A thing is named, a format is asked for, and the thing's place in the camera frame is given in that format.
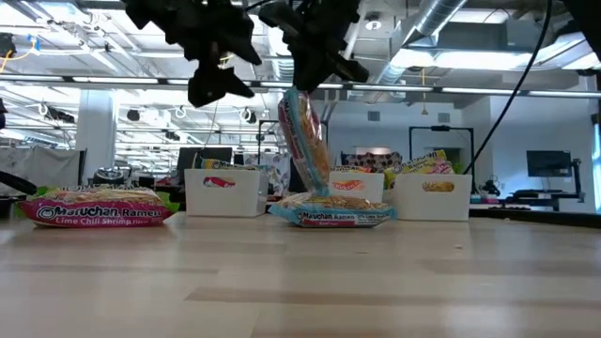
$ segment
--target white storage bin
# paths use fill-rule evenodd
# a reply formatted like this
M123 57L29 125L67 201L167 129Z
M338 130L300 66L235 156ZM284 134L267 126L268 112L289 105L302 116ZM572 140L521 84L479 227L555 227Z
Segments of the white storage bin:
M394 182L393 205L401 220L465 222L470 193L471 175L401 174Z
M384 174L330 173L330 194L382 202Z
M188 216L256 217L265 213L269 179L259 171L186 169Z

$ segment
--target office desk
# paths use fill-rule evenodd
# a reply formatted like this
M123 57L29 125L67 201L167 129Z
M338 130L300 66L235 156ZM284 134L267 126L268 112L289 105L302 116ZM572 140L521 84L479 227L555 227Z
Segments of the office desk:
M503 220L309 230L0 222L10 338L601 336L601 232Z

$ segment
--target red package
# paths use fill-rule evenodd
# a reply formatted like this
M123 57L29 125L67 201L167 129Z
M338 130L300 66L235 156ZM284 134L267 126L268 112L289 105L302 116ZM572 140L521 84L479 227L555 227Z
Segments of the red package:
M19 204L36 224L73 228L161 225L174 207L149 189L107 186L50 190Z

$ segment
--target ceiling light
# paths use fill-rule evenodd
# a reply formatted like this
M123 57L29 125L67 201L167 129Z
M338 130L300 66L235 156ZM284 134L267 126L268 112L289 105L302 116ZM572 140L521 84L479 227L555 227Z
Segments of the ceiling light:
M108 84L157 84L157 79L119 78L119 77L73 77L75 82L108 83Z
M267 38L270 43L270 49L277 55L291 55L291 52L288 50L288 45L282 41L283 36L284 32L280 28L269 28Z
M290 88L292 87L292 83L280 83L280 82L262 82L259 85L264 87L273 87L273 88Z
M171 79L167 80L170 85L188 85L188 80L185 79Z
M382 23L378 20L369 21L365 24L367 30L379 30L380 28L382 28Z
M399 91L399 92L424 92L429 93L434 91L432 87L417 86L417 85L379 85L379 84L354 84L354 90L367 91Z
M434 57L429 52L400 49L391 60L391 65L397 68L432 67Z
M0 115L0 130L2 129L2 122L1 122L2 116L4 116L4 115ZM9 139L20 140L20 141L23 141L25 139L25 136L17 131L2 130L2 131L0 131L0 136L4 136Z
M186 108L184 106L179 106L176 108L176 117L184 118L188 113L186 112Z
M244 108L244 110L241 110L239 114L240 119L246 121L248 124L256 123L256 114L252 110L248 109L248 107Z
M511 95L511 89L484 89L484 88L442 88L443 93L453 94L480 94L480 95Z
M137 109L130 109L128 111L128 120L137 122L140 120L140 111Z
M599 65L599 58L597 57L597 54L593 52L563 67L563 69L591 69L597 65Z
M0 74L0 81L37 81L37 82L54 82L63 81L60 76L44 76L44 75L20 75L20 74Z
M523 54L497 52L443 52L436 67L448 69L510 70L523 63Z

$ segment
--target ramen package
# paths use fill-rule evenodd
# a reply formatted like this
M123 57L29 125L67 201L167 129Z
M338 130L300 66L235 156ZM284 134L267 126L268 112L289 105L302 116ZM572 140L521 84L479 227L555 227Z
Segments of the ramen package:
M161 225L179 208L166 193L108 185L42 190L18 206L36 224L72 228Z
M194 168L196 169L225 169L225 170L260 170L259 165L239 165L231 164L226 161L194 158Z
M308 192L289 196L270 207L270 213L301 227L374 227L396 218L383 203L344 196L315 196Z
M328 195L330 165L319 117L311 109L309 94L295 87L280 101L280 126L294 164L308 192Z
M339 165L330 167L330 172L370 174L372 169L354 165Z
M444 150L436 150L417 159L388 168L384 171L385 189L392 189L399 174L454 174Z

